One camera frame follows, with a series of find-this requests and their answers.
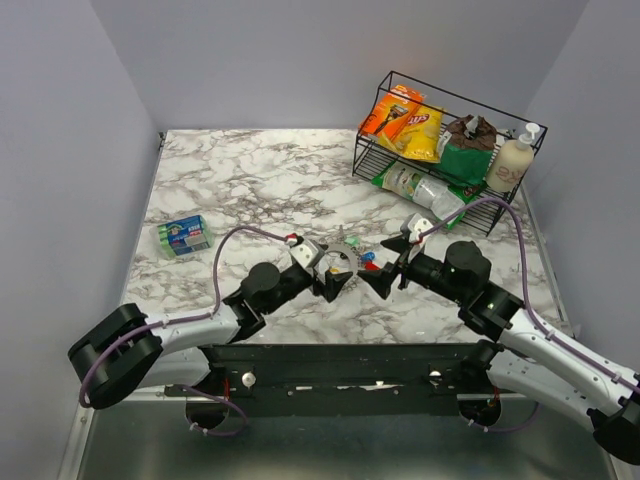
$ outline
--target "blue object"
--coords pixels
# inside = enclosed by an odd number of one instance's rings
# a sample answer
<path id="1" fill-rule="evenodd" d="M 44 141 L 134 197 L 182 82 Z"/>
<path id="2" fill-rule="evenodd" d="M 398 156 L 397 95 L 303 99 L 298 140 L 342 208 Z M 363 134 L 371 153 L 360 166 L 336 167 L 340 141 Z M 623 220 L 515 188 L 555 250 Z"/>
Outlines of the blue object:
<path id="1" fill-rule="evenodd" d="M 169 258 L 211 247 L 211 234 L 200 215 L 156 227 L 160 248 Z"/>
<path id="2" fill-rule="evenodd" d="M 376 254 L 373 252 L 363 253 L 360 257 L 362 263 L 373 262 L 376 258 Z"/>

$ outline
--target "metal floor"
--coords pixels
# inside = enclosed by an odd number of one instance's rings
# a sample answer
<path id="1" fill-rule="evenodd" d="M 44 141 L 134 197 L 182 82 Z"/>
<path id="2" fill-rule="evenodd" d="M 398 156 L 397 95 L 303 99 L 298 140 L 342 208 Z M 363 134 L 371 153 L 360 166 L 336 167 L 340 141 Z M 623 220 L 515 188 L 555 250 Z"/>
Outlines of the metal floor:
<path id="1" fill-rule="evenodd" d="M 509 401 L 502 424 L 532 403 Z M 236 438 L 189 432 L 184 403 L 125 401 L 96 412 L 83 480 L 569 480 L 616 478 L 608 456 L 570 420 L 542 409 L 512 434 L 455 417 L 254 418 Z"/>

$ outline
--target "marble countertop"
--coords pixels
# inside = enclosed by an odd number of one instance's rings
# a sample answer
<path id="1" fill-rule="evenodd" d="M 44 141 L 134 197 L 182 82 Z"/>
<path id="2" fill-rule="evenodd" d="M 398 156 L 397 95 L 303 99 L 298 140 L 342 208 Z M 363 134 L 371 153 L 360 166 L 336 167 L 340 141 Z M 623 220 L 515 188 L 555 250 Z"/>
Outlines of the marble countertop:
<path id="1" fill-rule="evenodd" d="M 180 130 L 167 134 L 126 288 L 125 301 L 144 312 L 175 312 L 213 303 L 211 265 L 215 248 L 165 260 L 152 241 L 153 226 L 201 214 L 216 239 L 238 224 L 320 242 L 357 235 L 376 263 L 393 260 L 379 246 L 397 234 L 402 221 L 426 209 L 351 175 L 355 132 L 351 130 Z M 526 235 L 530 295 L 534 308 L 553 325 L 560 320 L 524 201 L 514 206 Z M 491 279 L 522 297 L 515 227 L 507 216 L 489 237 L 464 225 L 433 235 L 428 253 L 442 259 L 456 240 L 473 240 L 493 263 Z M 283 245 L 243 233 L 223 250 L 222 295 L 239 285 L 249 269 L 269 261 L 290 265 Z M 456 306 L 412 284 L 380 299 L 359 279 L 350 280 L 336 301 L 303 292 L 269 315 L 256 343 L 475 342 L 479 337 L 457 318 Z"/>

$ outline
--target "orange package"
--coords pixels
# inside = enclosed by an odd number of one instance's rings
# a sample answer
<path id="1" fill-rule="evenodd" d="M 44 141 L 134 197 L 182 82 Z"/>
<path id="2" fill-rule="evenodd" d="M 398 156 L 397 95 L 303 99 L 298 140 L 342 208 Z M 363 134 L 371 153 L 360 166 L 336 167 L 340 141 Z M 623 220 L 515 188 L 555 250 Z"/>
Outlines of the orange package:
<path id="1" fill-rule="evenodd" d="M 380 138 L 383 135 L 393 140 L 407 120 L 420 107 L 424 95 L 417 90 L 396 85 L 378 102 L 371 114 L 362 122 L 363 135 Z"/>

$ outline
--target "white wall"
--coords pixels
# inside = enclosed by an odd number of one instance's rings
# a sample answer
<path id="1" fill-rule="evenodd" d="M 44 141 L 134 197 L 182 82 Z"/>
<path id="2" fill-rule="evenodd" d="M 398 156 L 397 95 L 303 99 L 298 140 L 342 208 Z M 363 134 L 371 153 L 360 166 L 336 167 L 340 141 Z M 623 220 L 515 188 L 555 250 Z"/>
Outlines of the white wall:
<path id="1" fill-rule="evenodd" d="M 0 2 L 0 478 L 55 479 L 71 344 L 119 301 L 156 128 L 84 0 Z"/>
<path id="2" fill-rule="evenodd" d="M 528 111 L 549 135 L 527 174 L 580 340 L 640 370 L 640 3 L 592 0 Z"/>
<path id="3" fill-rule="evenodd" d="M 587 1 L 92 3 L 159 125 L 216 128 L 354 127 L 392 68 L 523 113 Z"/>

